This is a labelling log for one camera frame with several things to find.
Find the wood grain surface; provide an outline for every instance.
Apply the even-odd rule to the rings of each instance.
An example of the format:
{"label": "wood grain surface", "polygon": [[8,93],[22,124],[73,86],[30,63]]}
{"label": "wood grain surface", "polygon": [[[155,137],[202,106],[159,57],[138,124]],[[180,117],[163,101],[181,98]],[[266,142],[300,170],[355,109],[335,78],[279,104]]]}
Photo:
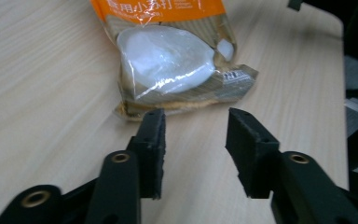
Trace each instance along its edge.
{"label": "wood grain surface", "polygon": [[[258,70],[257,82],[235,104],[167,118],[162,199],[142,200],[144,224],[274,222],[269,200],[246,198],[225,150],[231,106],[347,186],[339,21],[286,0],[224,4],[236,63]],[[31,186],[86,183],[126,147],[139,123],[112,114],[119,61],[87,0],[0,1],[0,213]]]}

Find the wooden table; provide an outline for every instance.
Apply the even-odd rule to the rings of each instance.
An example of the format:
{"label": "wooden table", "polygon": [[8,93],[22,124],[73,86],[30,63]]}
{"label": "wooden table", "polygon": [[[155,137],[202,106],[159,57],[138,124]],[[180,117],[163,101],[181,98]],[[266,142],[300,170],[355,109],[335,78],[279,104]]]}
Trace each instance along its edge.
{"label": "wooden table", "polygon": [[[269,200],[247,199],[225,150],[228,108],[253,113],[281,150],[311,155],[347,186],[341,24],[287,1],[225,0],[237,63],[259,71],[233,104],[167,118],[160,201],[144,224],[273,223]],[[139,123],[112,110],[119,53],[87,0],[0,1],[0,213],[39,184],[68,192],[96,177]]]}

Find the packaged item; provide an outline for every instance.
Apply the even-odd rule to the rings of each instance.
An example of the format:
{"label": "packaged item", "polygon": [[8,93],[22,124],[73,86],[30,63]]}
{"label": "packaged item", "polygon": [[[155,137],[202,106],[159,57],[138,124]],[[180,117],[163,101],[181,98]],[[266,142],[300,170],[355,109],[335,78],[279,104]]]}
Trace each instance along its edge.
{"label": "packaged item", "polygon": [[131,120],[239,100],[257,72],[232,63],[236,42],[220,0],[90,0],[121,52],[116,112]]}

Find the orange label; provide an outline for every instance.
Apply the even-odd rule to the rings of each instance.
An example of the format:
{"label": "orange label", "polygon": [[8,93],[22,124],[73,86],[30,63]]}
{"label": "orange label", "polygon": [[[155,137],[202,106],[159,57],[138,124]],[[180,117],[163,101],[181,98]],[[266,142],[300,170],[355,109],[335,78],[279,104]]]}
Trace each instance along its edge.
{"label": "orange label", "polygon": [[189,21],[225,13],[221,0],[90,0],[98,17],[126,21]]}

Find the plastic bag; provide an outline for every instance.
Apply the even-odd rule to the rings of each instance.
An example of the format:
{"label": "plastic bag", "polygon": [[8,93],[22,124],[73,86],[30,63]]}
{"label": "plastic bag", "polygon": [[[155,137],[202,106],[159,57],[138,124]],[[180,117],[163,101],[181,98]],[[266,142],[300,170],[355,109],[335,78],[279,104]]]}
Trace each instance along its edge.
{"label": "plastic bag", "polygon": [[116,112],[131,120],[238,101],[257,72],[236,51],[221,1],[90,0],[121,52]]}

